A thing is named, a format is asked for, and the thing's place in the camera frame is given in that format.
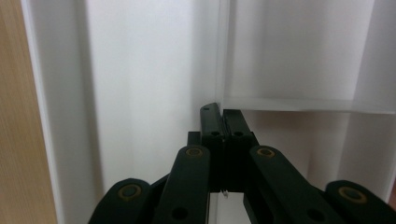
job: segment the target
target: screw hole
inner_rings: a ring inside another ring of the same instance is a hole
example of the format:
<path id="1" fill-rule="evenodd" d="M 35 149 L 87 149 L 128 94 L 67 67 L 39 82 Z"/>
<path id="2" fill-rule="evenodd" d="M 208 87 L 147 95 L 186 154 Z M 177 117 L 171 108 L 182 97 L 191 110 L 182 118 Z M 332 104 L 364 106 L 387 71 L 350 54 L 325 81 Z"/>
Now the screw hole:
<path id="1" fill-rule="evenodd" d="M 316 222 L 322 222 L 325 220 L 324 215 L 317 209 L 309 209 L 306 213 L 312 220 Z"/>
<path id="2" fill-rule="evenodd" d="M 184 220 L 184 219 L 186 219 L 186 217 L 188 215 L 189 215 L 189 212 L 187 211 L 187 209 L 185 209 L 183 207 L 175 208 L 172 211 L 172 218 L 174 218 L 176 220 Z"/>
<path id="3" fill-rule="evenodd" d="M 234 132 L 233 135 L 240 137 L 243 136 L 244 134 L 241 132 Z"/>

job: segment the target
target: white cabinet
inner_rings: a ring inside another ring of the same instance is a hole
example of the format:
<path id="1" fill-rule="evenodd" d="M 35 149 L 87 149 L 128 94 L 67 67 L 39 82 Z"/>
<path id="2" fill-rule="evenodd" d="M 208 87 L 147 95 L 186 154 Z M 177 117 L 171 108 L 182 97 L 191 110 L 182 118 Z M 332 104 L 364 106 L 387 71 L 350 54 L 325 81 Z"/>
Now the white cabinet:
<path id="1" fill-rule="evenodd" d="M 313 185 L 389 197 L 395 1 L 22 3 L 60 223 L 123 178 L 167 174 L 212 102 Z"/>

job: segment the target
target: wooden panel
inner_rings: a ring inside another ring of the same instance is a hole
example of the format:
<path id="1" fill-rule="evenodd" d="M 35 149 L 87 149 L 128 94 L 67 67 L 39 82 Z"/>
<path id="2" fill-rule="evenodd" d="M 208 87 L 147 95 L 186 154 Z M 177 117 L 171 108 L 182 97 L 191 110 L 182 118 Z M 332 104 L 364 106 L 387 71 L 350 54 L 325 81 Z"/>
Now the wooden panel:
<path id="1" fill-rule="evenodd" d="M 0 4 L 0 223 L 56 223 L 20 1 Z"/>

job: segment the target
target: white shelf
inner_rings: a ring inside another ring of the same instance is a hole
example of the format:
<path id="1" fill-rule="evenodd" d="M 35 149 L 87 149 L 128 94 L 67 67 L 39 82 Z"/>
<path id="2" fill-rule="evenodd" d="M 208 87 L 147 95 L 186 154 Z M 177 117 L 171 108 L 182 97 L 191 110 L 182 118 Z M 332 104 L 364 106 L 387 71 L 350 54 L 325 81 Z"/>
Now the white shelf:
<path id="1" fill-rule="evenodd" d="M 263 111 L 320 111 L 356 112 L 365 114 L 394 115 L 392 108 L 379 107 L 348 100 L 265 99 L 249 97 L 226 97 L 226 109 Z"/>

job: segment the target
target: white surface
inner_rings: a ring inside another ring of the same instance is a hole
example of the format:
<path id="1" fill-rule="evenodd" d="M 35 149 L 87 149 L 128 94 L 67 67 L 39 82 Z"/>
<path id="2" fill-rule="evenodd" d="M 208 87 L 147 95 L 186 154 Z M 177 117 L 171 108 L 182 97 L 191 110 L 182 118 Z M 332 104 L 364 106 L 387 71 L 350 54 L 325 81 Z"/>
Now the white surface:
<path id="1" fill-rule="evenodd" d="M 167 174 L 215 101 L 315 186 L 388 198 L 394 1 L 22 2 L 59 223 L 86 223 L 123 178 Z M 245 223 L 240 206 L 211 220 Z"/>

